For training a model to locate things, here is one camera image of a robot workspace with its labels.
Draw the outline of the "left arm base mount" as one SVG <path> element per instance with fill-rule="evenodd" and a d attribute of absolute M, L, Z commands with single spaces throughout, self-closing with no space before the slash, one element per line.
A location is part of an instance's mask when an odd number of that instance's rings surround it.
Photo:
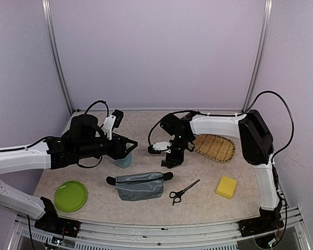
<path fill-rule="evenodd" d="M 37 220 L 34 227 L 46 232 L 61 236 L 76 238 L 80 229 L 80 221 L 65 219 L 61 217 L 41 218 Z"/>

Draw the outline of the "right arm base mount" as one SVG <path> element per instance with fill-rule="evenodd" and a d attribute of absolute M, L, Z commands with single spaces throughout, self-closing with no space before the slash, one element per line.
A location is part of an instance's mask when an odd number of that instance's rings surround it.
<path fill-rule="evenodd" d="M 238 225 L 242 237 L 247 237 L 282 228 L 284 227 L 284 222 L 282 219 L 277 219 L 275 222 L 272 222 L 269 217 L 255 217 L 241 220 L 238 222 Z"/>

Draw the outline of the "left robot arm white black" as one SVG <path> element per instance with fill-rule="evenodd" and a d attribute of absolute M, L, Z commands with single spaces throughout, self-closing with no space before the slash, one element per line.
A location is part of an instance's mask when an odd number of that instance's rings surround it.
<path fill-rule="evenodd" d="M 138 143 L 113 132 L 121 117 L 108 115 L 102 125 L 96 116 L 82 114 L 71 119 L 69 129 L 60 137 L 47 136 L 21 147 L 0 148 L 0 175 L 25 170 L 56 170 L 80 165 L 80 160 L 103 156 L 126 158 Z M 28 195 L 0 179 L 0 205 L 41 220 L 56 232 L 63 226 L 51 200 Z"/>

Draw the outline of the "black clipper comb guard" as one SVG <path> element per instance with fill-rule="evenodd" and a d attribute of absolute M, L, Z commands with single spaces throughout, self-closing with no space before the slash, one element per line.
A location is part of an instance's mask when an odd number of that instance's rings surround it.
<path fill-rule="evenodd" d="M 161 161 L 161 166 L 162 166 L 162 167 L 167 167 L 167 166 L 168 166 L 168 163 L 167 163 L 165 160 L 162 160 L 162 161 Z"/>

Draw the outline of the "black handled scissors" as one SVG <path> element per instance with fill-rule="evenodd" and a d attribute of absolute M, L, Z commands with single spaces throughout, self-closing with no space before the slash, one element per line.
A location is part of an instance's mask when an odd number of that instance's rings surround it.
<path fill-rule="evenodd" d="M 193 186 L 195 186 L 199 181 L 200 179 L 196 180 L 195 182 L 193 182 L 192 184 L 190 184 L 189 186 L 185 187 L 180 191 L 177 192 L 171 191 L 169 194 L 169 198 L 172 199 L 172 205 L 174 206 L 175 204 L 180 203 L 182 201 L 183 194 L 186 193 Z"/>

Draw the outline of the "grey zipper pouch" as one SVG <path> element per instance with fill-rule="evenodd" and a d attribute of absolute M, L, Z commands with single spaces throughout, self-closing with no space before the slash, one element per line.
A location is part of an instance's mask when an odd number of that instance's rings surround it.
<path fill-rule="evenodd" d="M 173 177 L 172 172 L 146 172 L 106 177 L 106 182 L 116 188 L 122 201 L 134 202 L 161 197 L 164 192 L 164 182 Z"/>

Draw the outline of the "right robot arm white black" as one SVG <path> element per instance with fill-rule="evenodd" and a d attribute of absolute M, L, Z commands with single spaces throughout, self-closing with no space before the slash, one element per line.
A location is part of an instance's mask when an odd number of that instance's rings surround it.
<path fill-rule="evenodd" d="M 179 118 L 173 112 L 165 115 L 160 127 L 172 139 L 151 144 L 157 153 L 166 152 L 162 165 L 168 168 L 179 166 L 184 161 L 184 151 L 194 144 L 198 135 L 220 135 L 240 139 L 243 158 L 255 173 L 260 192 L 260 216 L 256 226 L 268 231 L 280 218 L 282 206 L 278 197 L 277 174 L 273 166 L 273 136 L 257 110 L 242 115 L 210 115 L 199 111 L 184 110 Z"/>

